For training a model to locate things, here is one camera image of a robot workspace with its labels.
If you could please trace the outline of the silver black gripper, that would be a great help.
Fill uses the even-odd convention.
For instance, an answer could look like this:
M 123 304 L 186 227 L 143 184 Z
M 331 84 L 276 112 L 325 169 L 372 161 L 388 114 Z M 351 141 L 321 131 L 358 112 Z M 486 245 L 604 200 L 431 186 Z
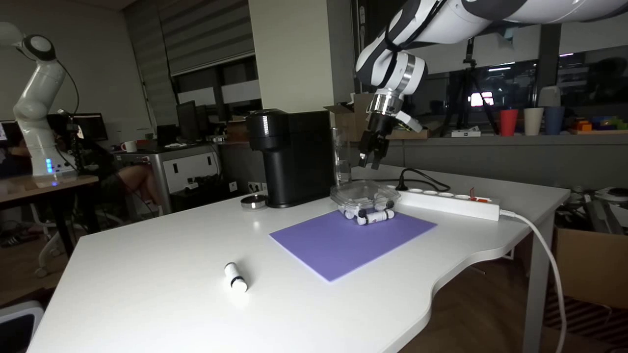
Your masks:
M 356 151 L 358 165 L 368 163 L 368 153 L 374 153 L 372 169 L 378 169 L 384 159 L 386 137 L 396 124 L 409 131 L 419 131 L 415 118 L 402 110 L 404 98 L 413 94 L 425 75 L 425 63 L 409 53 L 382 53 L 372 65 L 368 84 L 374 96 L 368 108 L 366 129 Z

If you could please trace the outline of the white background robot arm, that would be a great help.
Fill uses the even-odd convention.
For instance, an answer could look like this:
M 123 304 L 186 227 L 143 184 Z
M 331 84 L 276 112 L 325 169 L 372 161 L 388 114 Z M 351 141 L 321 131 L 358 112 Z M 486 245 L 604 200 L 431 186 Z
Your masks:
M 44 35 L 23 35 L 13 24 L 0 22 L 0 45 L 15 47 L 35 63 L 31 78 L 13 104 L 13 118 L 31 159 L 31 175 L 38 180 L 74 175 L 74 159 L 56 149 L 54 131 L 46 122 L 64 80 L 52 43 Z

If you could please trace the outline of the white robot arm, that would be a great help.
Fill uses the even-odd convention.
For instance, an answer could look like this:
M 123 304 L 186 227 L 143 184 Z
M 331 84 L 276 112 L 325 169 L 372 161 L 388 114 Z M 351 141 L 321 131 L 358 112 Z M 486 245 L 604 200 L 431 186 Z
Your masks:
M 372 90 L 366 127 L 358 139 L 358 165 L 380 165 L 388 135 L 398 124 L 421 129 L 402 110 L 402 100 L 417 90 L 425 75 L 425 63 L 411 55 L 419 43 L 458 43 L 498 22 L 596 22 L 625 8 L 628 0 L 405 0 L 354 61 L 358 82 Z

